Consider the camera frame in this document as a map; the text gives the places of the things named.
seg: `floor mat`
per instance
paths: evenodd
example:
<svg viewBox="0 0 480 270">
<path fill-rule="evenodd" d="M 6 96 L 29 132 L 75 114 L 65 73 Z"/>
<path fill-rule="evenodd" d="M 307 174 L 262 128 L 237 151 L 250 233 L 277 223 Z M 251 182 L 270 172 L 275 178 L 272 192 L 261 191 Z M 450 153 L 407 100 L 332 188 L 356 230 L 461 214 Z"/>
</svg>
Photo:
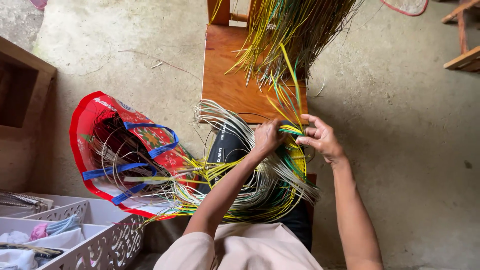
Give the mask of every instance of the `floor mat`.
<svg viewBox="0 0 480 270">
<path fill-rule="evenodd" d="M 387 7 L 408 16 L 419 16 L 427 9 L 428 0 L 380 0 Z"/>
</svg>

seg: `forearm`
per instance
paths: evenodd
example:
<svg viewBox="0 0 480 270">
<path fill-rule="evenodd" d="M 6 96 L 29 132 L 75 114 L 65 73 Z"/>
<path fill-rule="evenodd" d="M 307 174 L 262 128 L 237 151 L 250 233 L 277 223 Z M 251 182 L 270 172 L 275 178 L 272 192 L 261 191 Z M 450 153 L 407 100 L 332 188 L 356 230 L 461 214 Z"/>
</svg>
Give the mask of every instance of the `forearm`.
<svg viewBox="0 0 480 270">
<path fill-rule="evenodd" d="M 215 237 L 215 232 L 240 193 L 245 181 L 263 160 L 252 150 L 237 166 L 216 184 L 193 214 L 183 235 L 203 232 Z"/>
<path fill-rule="evenodd" d="M 362 202 L 347 158 L 332 164 L 338 230 L 349 270 L 383 269 L 372 221 Z"/>
</svg>

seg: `pink shirt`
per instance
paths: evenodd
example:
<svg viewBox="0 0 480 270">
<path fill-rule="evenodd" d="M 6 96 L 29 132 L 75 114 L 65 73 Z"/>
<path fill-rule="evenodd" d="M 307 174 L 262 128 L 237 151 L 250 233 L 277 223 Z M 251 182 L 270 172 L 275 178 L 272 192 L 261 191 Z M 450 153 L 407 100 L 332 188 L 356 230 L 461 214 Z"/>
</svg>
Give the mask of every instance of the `pink shirt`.
<svg viewBox="0 0 480 270">
<path fill-rule="evenodd" d="M 322 270 L 283 224 L 220 225 L 213 240 L 206 233 L 182 236 L 160 257 L 154 270 Z"/>
</svg>

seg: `light blue cloth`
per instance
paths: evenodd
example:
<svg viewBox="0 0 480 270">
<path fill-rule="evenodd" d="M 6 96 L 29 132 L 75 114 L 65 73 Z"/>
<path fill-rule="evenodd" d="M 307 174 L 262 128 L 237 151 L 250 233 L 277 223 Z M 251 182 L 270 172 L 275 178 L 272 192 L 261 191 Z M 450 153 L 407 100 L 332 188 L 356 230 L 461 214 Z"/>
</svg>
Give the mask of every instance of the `light blue cloth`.
<svg viewBox="0 0 480 270">
<path fill-rule="evenodd" d="M 80 228 L 80 217 L 77 215 L 71 215 L 66 220 L 59 221 L 47 227 L 47 233 L 49 236 L 58 235 L 60 233 L 73 231 Z"/>
</svg>

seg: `pink cloth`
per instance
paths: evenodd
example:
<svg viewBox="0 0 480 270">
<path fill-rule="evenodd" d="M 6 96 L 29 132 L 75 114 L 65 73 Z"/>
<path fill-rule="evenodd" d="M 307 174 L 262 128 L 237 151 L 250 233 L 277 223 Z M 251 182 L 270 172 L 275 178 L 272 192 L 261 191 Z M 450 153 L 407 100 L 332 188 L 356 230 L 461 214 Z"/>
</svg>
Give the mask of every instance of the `pink cloth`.
<svg viewBox="0 0 480 270">
<path fill-rule="evenodd" d="M 30 235 L 30 241 L 35 241 L 40 238 L 45 238 L 48 236 L 47 233 L 47 223 L 39 224 L 33 228 L 32 234 Z"/>
</svg>

